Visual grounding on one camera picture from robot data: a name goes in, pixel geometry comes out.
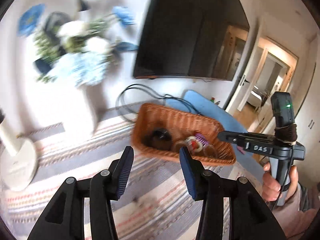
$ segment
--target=bed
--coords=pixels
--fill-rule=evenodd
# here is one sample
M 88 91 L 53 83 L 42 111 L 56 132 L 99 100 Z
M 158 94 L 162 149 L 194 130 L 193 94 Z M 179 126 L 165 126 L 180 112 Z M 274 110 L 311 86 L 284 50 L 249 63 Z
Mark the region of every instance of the bed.
M 247 102 L 257 109 L 258 107 L 261 106 L 262 98 L 257 93 L 251 91 L 251 93 L 247 99 Z

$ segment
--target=white flower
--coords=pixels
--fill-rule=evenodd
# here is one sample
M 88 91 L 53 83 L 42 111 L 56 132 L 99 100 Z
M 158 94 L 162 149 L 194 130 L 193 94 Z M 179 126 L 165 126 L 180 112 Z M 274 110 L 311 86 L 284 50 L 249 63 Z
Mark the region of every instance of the white flower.
M 84 21 L 72 21 L 62 25 L 57 33 L 59 37 L 84 36 L 89 29 L 89 23 Z
M 68 53 L 59 58 L 47 76 L 75 87 L 95 86 L 105 78 L 109 64 L 105 55 L 96 52 Z
M 99 54 L 108 54 L 111 52 L 112 47 L 108 40 L 100 37 L 92 37 L 86 41 L 85 50 Z

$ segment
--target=television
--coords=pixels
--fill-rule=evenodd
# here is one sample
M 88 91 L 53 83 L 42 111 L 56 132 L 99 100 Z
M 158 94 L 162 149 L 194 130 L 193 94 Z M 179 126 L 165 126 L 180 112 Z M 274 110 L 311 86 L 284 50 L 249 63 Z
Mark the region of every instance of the television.
M 151 0 L 133 76 L 231 81 L 248 31 L 239 0 Z

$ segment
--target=blue flower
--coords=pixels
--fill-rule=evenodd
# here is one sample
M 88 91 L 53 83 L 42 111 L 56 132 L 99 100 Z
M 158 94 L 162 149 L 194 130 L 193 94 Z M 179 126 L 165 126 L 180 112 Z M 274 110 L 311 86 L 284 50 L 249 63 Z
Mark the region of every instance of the blue flower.
M 19 20 L 18 35 L 19 36 L 29 36 L 34 29 L 37 27 L 40 16 L 44 11 L 44 4 L 38 4 L 32 6 L 28 11 L 26 11 Z
M 126 27 L 127 25 L 134 25 L 134 18 L 127 7 L 115 6 L 112 12 L 119 17 L 121 24 Z
M 129 42 L 120 42 L 115 46 L 115 49 L 119 52 L 133 51 L 133 50 L 138 50 L 139 46 Z
M 105 78 L 109 62 L 106 56 L 96 52 L 68 53 L 63 55 L 47 76 L 56 77 L 57 81 L 66 81 L 78 87 L 94 86 Z

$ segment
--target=flower vase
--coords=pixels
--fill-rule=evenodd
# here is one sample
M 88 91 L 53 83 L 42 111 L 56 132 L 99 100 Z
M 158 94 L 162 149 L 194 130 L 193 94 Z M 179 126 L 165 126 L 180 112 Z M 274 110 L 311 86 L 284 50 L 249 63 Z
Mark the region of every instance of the flower vase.
M 87 86 L 65 87 L 61 99 L 62 124 L 67 138 L 77 142 L 90 139 L 96 129 L 97 115 L 87 95 Z

